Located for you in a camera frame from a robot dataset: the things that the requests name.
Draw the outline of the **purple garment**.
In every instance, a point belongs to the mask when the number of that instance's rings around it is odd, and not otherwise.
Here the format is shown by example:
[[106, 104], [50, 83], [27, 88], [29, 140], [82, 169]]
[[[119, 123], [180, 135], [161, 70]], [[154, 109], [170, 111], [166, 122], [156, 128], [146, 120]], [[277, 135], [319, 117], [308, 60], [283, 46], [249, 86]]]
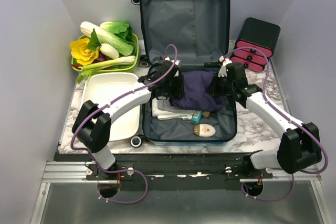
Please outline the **purple garment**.
[[211, 85], [214, 73], [211, 71], [183, 72], [184, 96], [171, 98], [170, 104], [182, 110], [214, 112], [225, 106], [223, 97], [214, 97], [206, 92]]

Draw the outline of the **grey knit garment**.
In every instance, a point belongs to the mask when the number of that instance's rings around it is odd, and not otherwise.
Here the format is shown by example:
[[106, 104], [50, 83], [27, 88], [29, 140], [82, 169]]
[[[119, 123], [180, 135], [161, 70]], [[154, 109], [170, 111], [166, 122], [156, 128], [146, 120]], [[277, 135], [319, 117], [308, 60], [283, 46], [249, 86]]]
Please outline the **grey knit garment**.
[[195, 110], [186, 110], [186, 109], [181, 109], [175, 106], [172, 106], [170, 104], [163, 104], [163, 111], [168, 111], [176, 114], [193, 114], [196, 111]]

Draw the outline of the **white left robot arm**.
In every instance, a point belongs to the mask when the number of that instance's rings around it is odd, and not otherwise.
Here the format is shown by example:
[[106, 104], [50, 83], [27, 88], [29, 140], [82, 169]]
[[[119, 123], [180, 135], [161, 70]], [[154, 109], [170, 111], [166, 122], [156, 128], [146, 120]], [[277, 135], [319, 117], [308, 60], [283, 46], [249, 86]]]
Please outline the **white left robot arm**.
[[180, 61], [164, 61], [157, 74], [148, 84], [144, 84], [133, 73], [106, 73], [97, 75], [111, 81], [111, 84], [103, 84], [103, 90], [106, 91], [109, 86], [117, 88], [115, 92], [118, 97], [107, 102], [102, 107], [87, 100], [81, 106], [76, 121], [72, 127], [73, 142], [77, 138], [88, 150], [92, 160], [97, 163], [98, 173], [104, 179], [112, 179], [116, 175], [116, 159], [108, 148], [112, 125], [124, 117], [129, 111], [139, 108], [149, 102], [153, 93], [152, 89], [172, 80], [179, 70]]

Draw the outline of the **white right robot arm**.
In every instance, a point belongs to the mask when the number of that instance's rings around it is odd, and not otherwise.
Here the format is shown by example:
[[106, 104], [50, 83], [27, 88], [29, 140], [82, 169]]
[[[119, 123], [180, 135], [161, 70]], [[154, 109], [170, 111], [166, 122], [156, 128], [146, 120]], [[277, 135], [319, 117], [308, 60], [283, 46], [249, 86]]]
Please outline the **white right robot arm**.
[[248, 84], [241, 63], [224, 61], [208, 92], [232, 98], [261, 118], [280, 138], [277, 150], [256, 151], [245, 157], [241, 171], [246, 177], [255, 177], [266, 168], [294, 174], [322, 160], [318, 127], [295, 119], [272, 102], [258, 85]]

